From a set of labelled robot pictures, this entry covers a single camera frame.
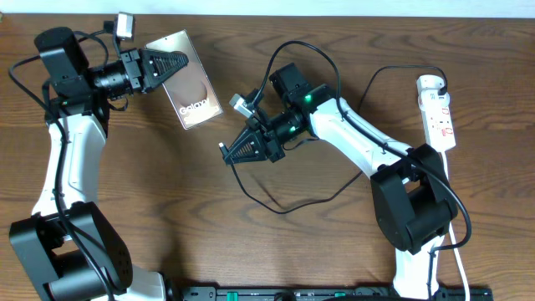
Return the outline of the rose gold Galaxy smartphone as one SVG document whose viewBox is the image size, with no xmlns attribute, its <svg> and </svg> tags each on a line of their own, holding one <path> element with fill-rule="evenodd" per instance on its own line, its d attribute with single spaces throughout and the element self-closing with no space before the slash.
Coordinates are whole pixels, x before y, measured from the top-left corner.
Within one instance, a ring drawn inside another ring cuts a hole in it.
<svg viewBox="0 0 535 301">
<path fill-rule="evenodd" d="M 189 130 L 223 113 L 217 95 L 186 30 L 148 43 L 147 49 L 185 54 L 186 67 L 174 73 L 163 87 L 183 128 Z"/>
</svg>

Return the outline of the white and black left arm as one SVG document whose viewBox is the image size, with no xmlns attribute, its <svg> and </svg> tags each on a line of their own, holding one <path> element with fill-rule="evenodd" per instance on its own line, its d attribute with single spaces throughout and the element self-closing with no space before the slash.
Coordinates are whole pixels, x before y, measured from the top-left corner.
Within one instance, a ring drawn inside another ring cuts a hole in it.
<svg viewBox="0 0 535 301">
<path fill-rule="evenodd" d="M 188 65 L 180 52 L 118 49 L 91 66 L 81 43 L 100 32 L 51 28 L 35 40 L 48 71 L 36 102 L 51 138 L 46 179 L 29 218 L 9 241 L 42 300 L 179 300 L 162 273 L 135 266 L 98 206 L 99 162 L 115 101 L 147 94 Z"/>
</svg>

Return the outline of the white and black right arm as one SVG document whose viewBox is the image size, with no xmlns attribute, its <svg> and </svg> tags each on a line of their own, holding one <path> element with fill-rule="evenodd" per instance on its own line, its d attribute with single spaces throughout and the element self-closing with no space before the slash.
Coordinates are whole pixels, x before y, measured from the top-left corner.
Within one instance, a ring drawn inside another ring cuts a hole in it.
<svg viewBox="0 0 535 301">
<path fill-rule="evenodd" d="M 285 144 L 303 132 L 329 143 L 370 181 L 376 221 L 395 248 L 395 293 L 435 299 L 436 257 L 459 212 L 440 152 L 428 143 L 413 148 L 389 137 L 358 115 L 337 90 L 312 86 L 294 64 L 268 79 L 283 112 L 267 116 L 259 106 L 259 89 L 235 94 L 230 104 L 247 120 L 231 146 L 219 145 L 225 163 L 278 161 L 285 156 Z"/>
</svg>

